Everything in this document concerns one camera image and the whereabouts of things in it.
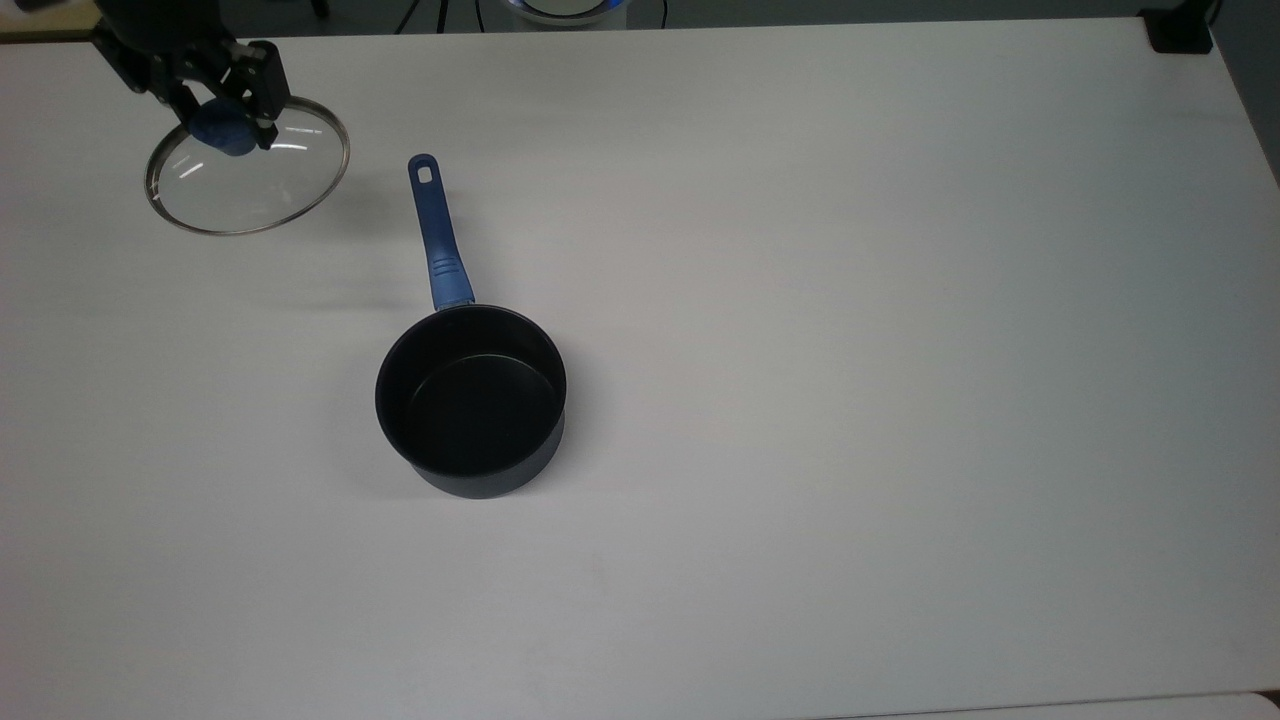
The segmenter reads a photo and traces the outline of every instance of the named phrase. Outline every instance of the black saucepan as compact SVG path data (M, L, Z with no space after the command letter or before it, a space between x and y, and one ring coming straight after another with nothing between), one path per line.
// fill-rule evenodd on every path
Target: black saucepan
M436 311L387 354L378 421L426 482L461 497L495 497L534 479L556 454L564 364L527 318L475 304L435 158L415 156L408 176Z

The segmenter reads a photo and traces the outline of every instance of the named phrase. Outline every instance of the black device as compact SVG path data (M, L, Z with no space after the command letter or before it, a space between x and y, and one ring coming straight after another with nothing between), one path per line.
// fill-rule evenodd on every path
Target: black device
M248 133L257 147L271 146L275 120L291 97L275 45L237 42L223 26L218 0L95 4L102 19L90 38L129 90L155 95L193 129L202 105L187 82L198 82L216 100L218 123Z

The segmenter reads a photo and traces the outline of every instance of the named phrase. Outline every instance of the blue handle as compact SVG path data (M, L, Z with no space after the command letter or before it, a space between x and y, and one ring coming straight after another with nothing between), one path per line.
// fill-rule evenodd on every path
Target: blue handle
M453 240L449 205L444 201L440 165L430 155L415 155L408 161L408 182L413 186L417 224L426 246L426 268L431 275L431 302L436 310L475 302L471 281L462 266L458 243Z

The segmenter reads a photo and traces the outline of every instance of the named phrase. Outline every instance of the table surface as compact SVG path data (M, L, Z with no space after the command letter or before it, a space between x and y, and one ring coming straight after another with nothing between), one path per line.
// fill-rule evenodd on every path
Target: table surface
M791 719L1280 685L1280 192L1135 19L282 41L342 184L156 217L172 118L0 47L0 706ZM372 388L404 164L567 429L492 501Z
M908 720L1280 720L1252 693L897 715Z

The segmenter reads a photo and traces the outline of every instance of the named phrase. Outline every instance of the glass lid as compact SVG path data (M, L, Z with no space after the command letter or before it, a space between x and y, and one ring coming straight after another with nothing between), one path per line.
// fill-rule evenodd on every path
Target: glass lid
M315 208L342 179L347 129L317 102L293 97L270 150L228 155L178 127L151 154L146 191L160 215L204 234L274 228Z

